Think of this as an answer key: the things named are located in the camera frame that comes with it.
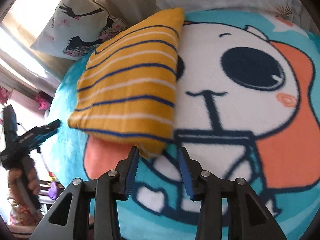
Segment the person's left hand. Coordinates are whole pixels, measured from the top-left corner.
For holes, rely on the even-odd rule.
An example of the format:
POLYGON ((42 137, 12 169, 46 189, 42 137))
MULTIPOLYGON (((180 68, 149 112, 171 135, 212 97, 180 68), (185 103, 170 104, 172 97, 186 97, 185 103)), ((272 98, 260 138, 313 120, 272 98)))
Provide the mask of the person's left hand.
POLYGON ((32 167, 27 174, 27 183, 24 185, 24 172, 18 168, 11 168, 8 173, 8 185, 12 197, 18 203, 22 204, 24 202, 21 185, 26 187, 31 191, 34 196, 37 196, 40 191, 39 179, 35 167, 32 167))

